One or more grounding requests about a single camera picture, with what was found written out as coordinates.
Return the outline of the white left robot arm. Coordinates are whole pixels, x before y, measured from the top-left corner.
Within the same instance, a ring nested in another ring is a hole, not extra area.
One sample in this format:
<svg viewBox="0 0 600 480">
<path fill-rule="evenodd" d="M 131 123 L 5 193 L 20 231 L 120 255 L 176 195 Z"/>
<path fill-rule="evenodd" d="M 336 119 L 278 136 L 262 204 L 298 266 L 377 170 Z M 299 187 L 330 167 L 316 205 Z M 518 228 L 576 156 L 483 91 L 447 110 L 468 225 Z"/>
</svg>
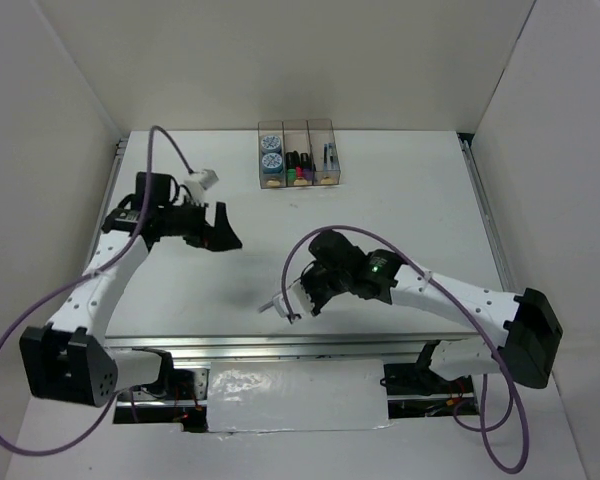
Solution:
<svg viewBox="0 0 600 480">
<path fill-rule="evenodd" d="M 182 373 L 170 353 L 149 347 L 110 350 L 105 334 L 127 284 L 162 238 L 180 237 L 210 252 L 241 248 L 225 203 L 216 204 L 214 221 L 206 219 L 204 195 L 217 180 L 210 169 L 181 185 L 171 175 L 137 174 L 134 192 L 103 222 L 85 281 L 44 326 L 29 326 L 20 337 L 33 396 L 101 407 L 134 387 L 156 399 L 173 394 Z"/>
</svg>

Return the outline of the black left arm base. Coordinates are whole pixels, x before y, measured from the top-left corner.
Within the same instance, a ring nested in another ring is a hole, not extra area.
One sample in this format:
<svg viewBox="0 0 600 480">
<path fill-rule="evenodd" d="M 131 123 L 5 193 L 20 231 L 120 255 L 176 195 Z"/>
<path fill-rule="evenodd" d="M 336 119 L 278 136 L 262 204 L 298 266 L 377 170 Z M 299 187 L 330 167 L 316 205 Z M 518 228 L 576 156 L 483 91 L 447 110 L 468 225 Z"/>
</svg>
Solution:
<svg viewBox="0 0 600 480">
<path fill-rule="evenodd" d="M 136 386 L 118 395 L 115 425 L 172 425 L 188 433 L 208 431 L 207 368 L 176 369 L 165 386 Z"/>
</svg>

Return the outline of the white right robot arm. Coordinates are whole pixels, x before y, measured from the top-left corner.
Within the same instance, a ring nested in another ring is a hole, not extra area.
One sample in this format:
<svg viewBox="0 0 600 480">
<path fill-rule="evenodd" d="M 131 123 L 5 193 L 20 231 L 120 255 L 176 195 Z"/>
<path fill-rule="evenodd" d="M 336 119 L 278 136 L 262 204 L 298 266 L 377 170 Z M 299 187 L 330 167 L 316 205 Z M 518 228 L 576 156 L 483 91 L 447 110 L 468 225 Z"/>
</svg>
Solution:
<svg viewBox="0 0 600 480">
<path fill-rule="evenodd" d="M 425 345 L 416 362 L 416 379 L 424 390 L 437 392 L 460 377 L 501 369 L 524 387 L 547 386 L 563 329 L 542 292 L 474 286 L 426 270 L 392 250 L 365 253 L 333 230 L 319 233 L 309 251 L 314 260 L 291 291 L 312 316 L 333 297 L 348 293 L 414 308 L 475 331 L 471 338 Z"/>
</svg>

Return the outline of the purple capped black highlighter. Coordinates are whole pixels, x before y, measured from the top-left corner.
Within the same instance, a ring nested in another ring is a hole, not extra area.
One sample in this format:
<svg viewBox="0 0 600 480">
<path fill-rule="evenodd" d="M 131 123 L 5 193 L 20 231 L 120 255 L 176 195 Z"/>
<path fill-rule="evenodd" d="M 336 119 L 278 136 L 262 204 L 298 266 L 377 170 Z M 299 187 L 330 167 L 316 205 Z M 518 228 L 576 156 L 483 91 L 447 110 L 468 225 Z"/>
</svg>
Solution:
<svg viewBox="0 0 600 480">
<path fill-rule="evenodd" d="M 309 184 L 313 183 L 313 161 L 309 153 L 303 152 L 300 154 L 300 166 L 302 170 L 302 178 Z"/>
</svg>

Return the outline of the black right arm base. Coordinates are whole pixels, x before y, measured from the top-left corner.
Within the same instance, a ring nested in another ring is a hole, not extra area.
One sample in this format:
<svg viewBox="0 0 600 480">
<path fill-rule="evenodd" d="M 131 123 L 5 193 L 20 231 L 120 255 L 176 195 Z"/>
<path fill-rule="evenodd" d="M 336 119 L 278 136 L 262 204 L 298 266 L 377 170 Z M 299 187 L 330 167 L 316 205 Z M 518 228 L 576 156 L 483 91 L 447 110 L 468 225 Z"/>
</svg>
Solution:
<svg viewBox="0 0 600 480">
<path fill-rule="evenodd" d="M 390 419 L 478 414 L 470 377 L 448 381 L 412 363 L 385 364 L 380 385 L 387 394 Z"/>
</svg>

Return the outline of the green capped black highlighter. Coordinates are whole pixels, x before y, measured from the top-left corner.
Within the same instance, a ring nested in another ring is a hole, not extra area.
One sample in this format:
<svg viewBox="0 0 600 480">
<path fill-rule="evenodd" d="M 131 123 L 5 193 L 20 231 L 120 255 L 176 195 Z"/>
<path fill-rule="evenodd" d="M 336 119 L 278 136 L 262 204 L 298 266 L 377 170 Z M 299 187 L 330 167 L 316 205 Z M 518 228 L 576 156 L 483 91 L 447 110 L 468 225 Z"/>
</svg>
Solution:
<svg viewBox="0 0 600 480">
<path fill-rule="evenodd" d="M 292 185 L 297 179 L 296 151 L 289 151 L 285 153 L 285 170 L 287 184 Z"/>
</svg>

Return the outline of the light blue clear pen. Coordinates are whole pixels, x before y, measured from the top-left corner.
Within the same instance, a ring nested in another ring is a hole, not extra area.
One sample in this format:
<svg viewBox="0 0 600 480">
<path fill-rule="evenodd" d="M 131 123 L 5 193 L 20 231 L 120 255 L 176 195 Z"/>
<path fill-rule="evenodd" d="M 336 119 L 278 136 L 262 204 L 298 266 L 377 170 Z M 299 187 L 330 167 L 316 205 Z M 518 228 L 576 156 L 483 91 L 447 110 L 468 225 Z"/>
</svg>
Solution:
<svg viewBox="0 0 600 480">
<path fill-rule="evenodd" d="M 328 144 L 328 147 L 327 147 L 327 162 L 328 162 L 328 169 L 333 170 L 333 147 L 332 147 L 332 144 Z"/>
</svg>

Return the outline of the dark blue gel pen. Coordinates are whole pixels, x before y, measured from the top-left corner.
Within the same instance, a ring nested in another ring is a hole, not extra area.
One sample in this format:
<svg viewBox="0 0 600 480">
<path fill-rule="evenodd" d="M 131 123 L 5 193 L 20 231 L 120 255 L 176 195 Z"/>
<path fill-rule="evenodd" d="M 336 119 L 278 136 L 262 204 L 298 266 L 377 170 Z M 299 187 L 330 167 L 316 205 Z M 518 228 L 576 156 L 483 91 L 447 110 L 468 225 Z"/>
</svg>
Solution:
<svg viewBox="0 0 600 480">
<path fill-rule="evenodd" d="M 331 143 L 331 144 L 333 147 L 333 170 L 335 170 L 337 167 L 337 152 L 336 152 L 335 144 L 334 143 Z"/>
</svg>

